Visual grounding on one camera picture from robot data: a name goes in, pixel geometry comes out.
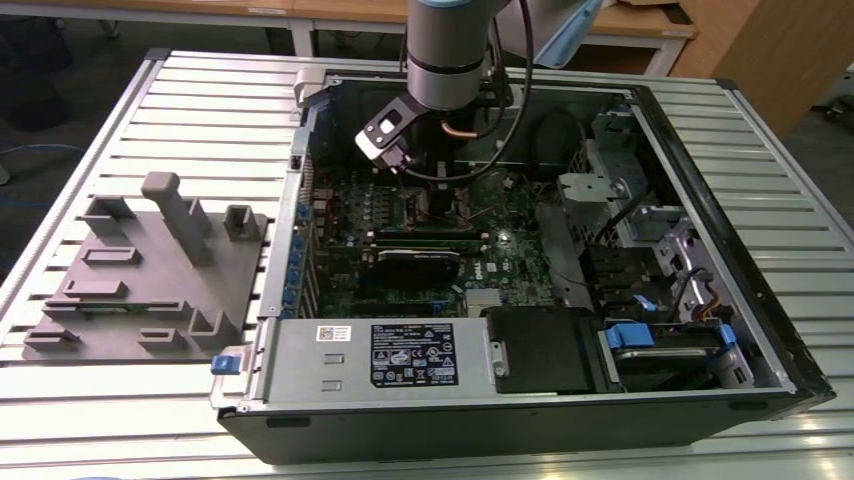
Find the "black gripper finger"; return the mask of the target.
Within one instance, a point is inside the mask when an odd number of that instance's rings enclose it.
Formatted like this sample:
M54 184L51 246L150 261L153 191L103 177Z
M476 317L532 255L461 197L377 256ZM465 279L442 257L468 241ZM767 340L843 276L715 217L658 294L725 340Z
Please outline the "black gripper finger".
M457 207L458 184L446 181L450 177L446 164L437 165L436 175L440 180L433 181L430 185L430 214L450 225L462 227L465 221Z

